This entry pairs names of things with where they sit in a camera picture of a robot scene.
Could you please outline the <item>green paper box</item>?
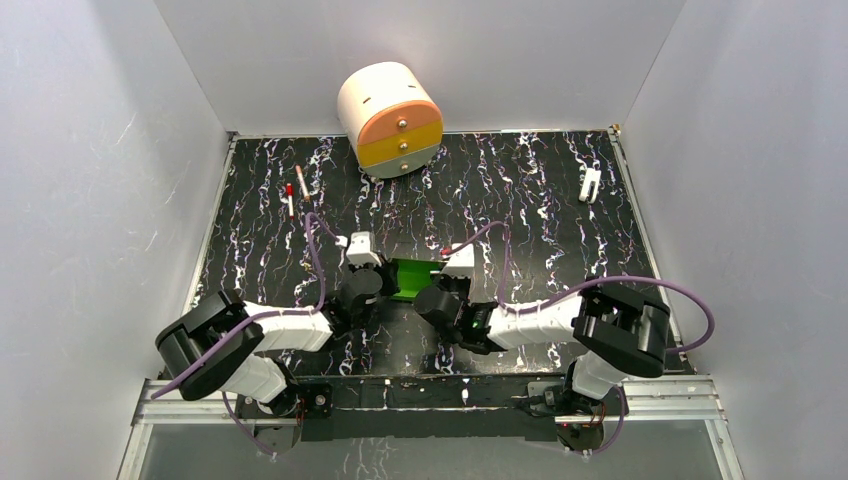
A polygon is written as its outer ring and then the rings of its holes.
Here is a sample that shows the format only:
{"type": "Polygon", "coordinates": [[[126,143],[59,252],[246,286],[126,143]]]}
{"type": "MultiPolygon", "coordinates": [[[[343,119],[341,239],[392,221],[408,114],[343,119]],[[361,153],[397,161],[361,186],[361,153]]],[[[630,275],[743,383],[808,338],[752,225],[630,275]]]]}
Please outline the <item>green paper box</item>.
{"type": "Polygon", "coordinates": [[[391,299],[400,302],[413,302],[418,293],[431,285],[432,278],[444,268],[444,261],[425,261],[413,259],[392,259],[397,269],[398,292],[391,299]]]}

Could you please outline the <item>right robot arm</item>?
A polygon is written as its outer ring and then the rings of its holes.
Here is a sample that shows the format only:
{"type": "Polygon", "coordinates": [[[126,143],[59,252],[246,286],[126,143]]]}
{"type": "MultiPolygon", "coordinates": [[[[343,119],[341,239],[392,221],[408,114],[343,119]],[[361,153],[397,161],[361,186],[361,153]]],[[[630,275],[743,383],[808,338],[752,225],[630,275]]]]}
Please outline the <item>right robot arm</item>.
{"type": "Polygon", "coordinates": [[[469,288],[467,279],[439,274],[414,310],[443,340],[475,354],[561,342],[586,348],[561,384],[528,385],[518,406],[533,416],[592,414],[624,378],[665,371],[670,310],[657,297],[609,282],[553,302],[501,305],[470,301],[469,288]]]}

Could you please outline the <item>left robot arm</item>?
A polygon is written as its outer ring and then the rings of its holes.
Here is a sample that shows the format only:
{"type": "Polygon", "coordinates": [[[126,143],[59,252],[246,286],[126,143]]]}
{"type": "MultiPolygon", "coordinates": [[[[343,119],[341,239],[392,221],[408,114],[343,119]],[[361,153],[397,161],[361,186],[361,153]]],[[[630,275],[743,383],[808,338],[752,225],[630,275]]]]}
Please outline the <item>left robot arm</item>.
{"type": "Polygon", "coordinates": [[[379,305],[399,292],[398,270],[397,262],[386,259],[353,266],[322,304],[310,307],[259,305],[233,290],[203,298],[156,337],[172,380],[154,395],[178,391],[183,400],[195,401],[232,393],[252,399],[265,413],[290,415],[308,394],[267,352],[318,352],[365,328],[379,305]]]}

